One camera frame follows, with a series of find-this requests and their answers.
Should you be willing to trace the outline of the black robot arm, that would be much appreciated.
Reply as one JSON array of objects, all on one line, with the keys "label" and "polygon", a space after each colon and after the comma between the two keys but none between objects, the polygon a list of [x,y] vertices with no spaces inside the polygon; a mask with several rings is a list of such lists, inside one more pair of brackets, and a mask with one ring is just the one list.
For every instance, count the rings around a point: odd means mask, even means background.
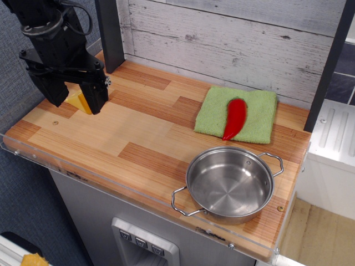
[{"label": "black robot arm", "polygon": [[86,36],[93,22],[83,31],[74,1],[4,1],[21,24],[22,34],[33,44],[19,57],[35,86],[55,106],[69,95],[66,83],[78,84],[92,114],[100,113],[109,100],[109,77],[104,63],[89,54]]}]

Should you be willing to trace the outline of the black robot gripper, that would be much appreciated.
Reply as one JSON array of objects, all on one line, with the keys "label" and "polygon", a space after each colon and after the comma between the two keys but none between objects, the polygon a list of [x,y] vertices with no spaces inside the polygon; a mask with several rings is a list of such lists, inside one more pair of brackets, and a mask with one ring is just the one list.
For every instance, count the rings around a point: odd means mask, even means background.
[{"label": "black robot gripper", "polygon": [[80,84],[92,114],[100,113],[109,100],[105,84],[111,81],[104,73],[104,64],[87,52],[85,36],[68,27],[22,27],[21,30],[33,48],[21,50],[19,57],[27,63],[31,80],[45,98],[56,107],[61,106],[69,95],[67,86],[60,80],[63,79]]}]

